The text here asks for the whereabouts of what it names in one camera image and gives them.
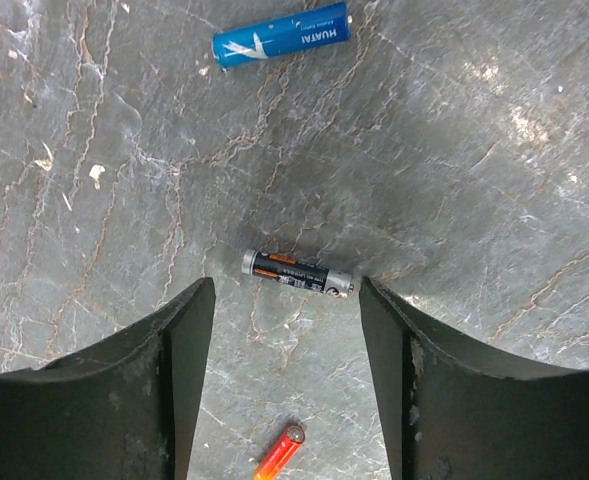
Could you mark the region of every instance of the red battery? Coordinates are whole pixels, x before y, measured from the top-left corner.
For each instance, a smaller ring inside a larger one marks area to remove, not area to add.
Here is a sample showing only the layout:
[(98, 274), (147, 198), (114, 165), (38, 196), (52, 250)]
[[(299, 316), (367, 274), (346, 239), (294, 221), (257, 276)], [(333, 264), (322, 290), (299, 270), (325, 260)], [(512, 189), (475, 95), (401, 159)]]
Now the red battery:
[(254, 480), (273, 480), (301, 448), (305, 432), (298, 425), (288, 426), (254, 473)]

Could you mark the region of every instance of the blue battery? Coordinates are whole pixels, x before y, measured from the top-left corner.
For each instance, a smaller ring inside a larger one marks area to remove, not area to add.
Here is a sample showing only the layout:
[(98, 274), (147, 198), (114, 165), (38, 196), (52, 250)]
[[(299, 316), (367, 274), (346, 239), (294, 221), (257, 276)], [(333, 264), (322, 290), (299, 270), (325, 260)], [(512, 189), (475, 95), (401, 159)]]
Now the blue battery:
[(214, 58), (223, 68), (344, 42), (350, 38), (347, 4), (338, 2), (295, 13), (212, 38)]

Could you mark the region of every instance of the stone floor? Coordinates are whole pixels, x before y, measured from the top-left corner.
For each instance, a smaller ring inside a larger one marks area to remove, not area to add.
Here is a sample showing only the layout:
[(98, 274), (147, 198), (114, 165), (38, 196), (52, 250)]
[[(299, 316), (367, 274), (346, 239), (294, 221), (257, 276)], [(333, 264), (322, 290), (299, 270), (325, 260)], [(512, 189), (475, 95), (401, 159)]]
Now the stone floor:
[(589, 367), (589, 0), (353, 0), (348, 43), (213, 64), (213, 33), (318, 4), (0, 0), (0, 372), (214, 277), (190, 480), (250, 478), (290, 418), (283, 478), (389, 478), (356, 297), (246, 248)]

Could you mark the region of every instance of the aa battery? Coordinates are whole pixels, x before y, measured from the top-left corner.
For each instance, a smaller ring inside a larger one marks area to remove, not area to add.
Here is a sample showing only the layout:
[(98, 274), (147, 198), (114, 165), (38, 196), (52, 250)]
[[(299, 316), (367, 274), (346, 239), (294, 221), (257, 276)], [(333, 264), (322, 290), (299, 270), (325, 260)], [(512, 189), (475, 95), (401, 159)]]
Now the aa battery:
[(254, 60), (344, 42), (351, 36), (351, 21), (347, 4), (338, 2), (217, 33), (212, 38), (212, 52), (223, 68), (234, 67)]
[(354, 291), (351, 275), (299, 262), (278, 253), (247, 250), (243, 255), (241, 271), (333, 297), (347, 297)]
[(254, 480), (273, 480), (304, 441), (305, 432), (300, 426), (288, 426), (256, 469)]

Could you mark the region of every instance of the orange stripe on battery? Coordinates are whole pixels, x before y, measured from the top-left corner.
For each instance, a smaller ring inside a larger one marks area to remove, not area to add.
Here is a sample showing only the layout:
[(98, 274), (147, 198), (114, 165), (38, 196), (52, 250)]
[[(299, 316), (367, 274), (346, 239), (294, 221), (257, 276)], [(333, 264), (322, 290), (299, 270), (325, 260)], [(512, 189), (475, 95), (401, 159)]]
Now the orange stripe on battery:
[(267, 277), (278, 278), (278, 274), (268, 272), (267, 270), (261, 270), (260, 268), (255, 268), (254, 273), (258, 273), (259, 275), (265, 275)]
[(254, 480), (273, 480), (287, 462), (301, 448), (305, 441), (305, 433), (298, 425), (290, 425), (285, 429), (278, 441), (270, 449), (254, 473)]
[(272, 260), (278, 260), (279, 262), (291, 263), (292, 265), (296, 263), (296, 260), (292, 260), (291, 258), (284, 257), (283, 255), (279, 255), (277, 253), (270, 255), (270, 258)]

